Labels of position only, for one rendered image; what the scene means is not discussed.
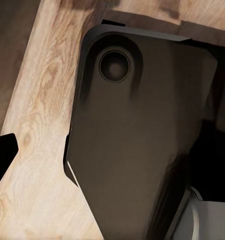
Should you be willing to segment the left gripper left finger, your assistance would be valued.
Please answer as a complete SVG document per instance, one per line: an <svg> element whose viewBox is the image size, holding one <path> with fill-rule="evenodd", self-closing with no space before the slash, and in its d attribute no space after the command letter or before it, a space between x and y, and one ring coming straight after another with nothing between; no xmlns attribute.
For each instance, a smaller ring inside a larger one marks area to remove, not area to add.
<svg viewBox="0 0 225 240"><path fill-rule="evenodd" d="M18 152L18 142L14 133L0 136L0 181Z"/></svg>

